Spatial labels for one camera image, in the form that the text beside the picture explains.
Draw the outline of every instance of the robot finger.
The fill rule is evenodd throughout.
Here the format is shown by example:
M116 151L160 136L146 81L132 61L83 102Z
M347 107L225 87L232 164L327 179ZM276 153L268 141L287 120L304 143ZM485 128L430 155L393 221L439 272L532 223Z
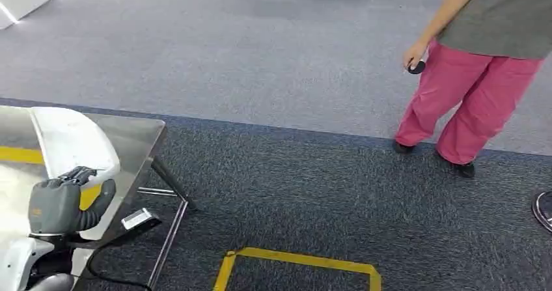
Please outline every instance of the robot finger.
M67 181L67 180L71 180L71 179L74 179L75 176L80 173L82 170L84 169L87 169L88 167L86 166L77 166L75 167L74 169L72 169L71 171L68 171L67 173L61 175L59 178L62 180L62 181Z
M41 182L37 182L33 189L56 189L62 184L62 180L58 178L49 179L49 180L43 180Z
M96 176L97 174L97 170L89 169L86 167L86 169L83 169L81 172L75 175L73 181L75 182L75 184L82 186L89 181L90 176Z

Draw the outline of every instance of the person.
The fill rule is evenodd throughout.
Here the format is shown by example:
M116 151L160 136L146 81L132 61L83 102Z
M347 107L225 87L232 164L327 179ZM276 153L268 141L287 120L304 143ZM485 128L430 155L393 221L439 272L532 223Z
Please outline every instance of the person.
M460 175L474 177L476 155L502 130L552 51L552 0L444 0L403 66L415 68L426 50L394 149L410 153L461 102L436 148Z

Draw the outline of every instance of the yellow tape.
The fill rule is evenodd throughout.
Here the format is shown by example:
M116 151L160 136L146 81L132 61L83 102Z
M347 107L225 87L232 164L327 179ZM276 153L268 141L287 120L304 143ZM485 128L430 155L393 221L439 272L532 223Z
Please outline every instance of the yellow tape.
M28 164L44 164L40 151L12 148L10 146L0 146L0 160Z
M228 255L223 259L223 264L219 270L219 276L215 282L215 288L213 291L225 291L228 280L230 280L230 274L232 273L232 267L234 267L234 261L236 260L236 254L228 252Z
M42 153L37 150L0 146L0 161L11 161L26 164L44 164ZM100 186L84 190L81 194L81 210L86 210L100 194Z
M223 264L219 271L219 276L215 282L214 291L225 291L225 288L230 279L232 273L232 267L236 255L262 258L265 260L277 260L280 262L288 262L306 266L315 266L322 268L330 268L332 270L344 270L353 271L355 273L365 273L370 275L369 291L381 291L381 276L376 268L370 264L361 264L348 262L345 260L333 260L331 258L307 256L300 254L293 254L287 252L270 251L265 249L258 249L255 247L246 247L239 251L230 251L223 260Z

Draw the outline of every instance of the white plastic tray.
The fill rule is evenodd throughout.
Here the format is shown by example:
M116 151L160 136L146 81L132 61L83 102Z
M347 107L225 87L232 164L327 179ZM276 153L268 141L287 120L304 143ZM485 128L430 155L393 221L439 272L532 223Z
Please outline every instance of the white plastic tray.
M60 107L29 109L48 177L55 178L76 166L98 170L86 189L110 179L120 170L120 162L102 129L84 114Z

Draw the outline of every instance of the floor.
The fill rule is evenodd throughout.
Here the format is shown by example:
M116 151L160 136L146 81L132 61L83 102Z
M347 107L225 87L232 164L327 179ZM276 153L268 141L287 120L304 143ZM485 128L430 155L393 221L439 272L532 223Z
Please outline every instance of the floor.
M200 211L183 220L157 290L216 290L227 251L244 247L370 264L385 291L552 290L552 241L530 209L552 184L550 156L487 150L470 180L456 176L431 144L401 156L390 139L76 109L167 122L160 156ZM153 174L147 186L165 187ZM124 209L146 207L164 224L106 251L95 267L145 282L176 206L175 198L137 197ZM369 285L360 273L239 256L226 290ZM136 289L81 280L77 290Z
M389 149L417 84L400 54L440 2L52 0L0 33L0 105L167 121L161 157L202 209L158 290L212 290L242 247L371 264L386 291L552 290L550 237L529 209L552 179L550 60L476 179L435 158L435 137L406 158ZM100 267L144 281L171 201L126 208L167 222ZM366 275L238 258L227 290L368 287Z
M0 94L391 137L417 86L400 55L440 2L52 0L0 35ZM550 74L488 148L552 154Z

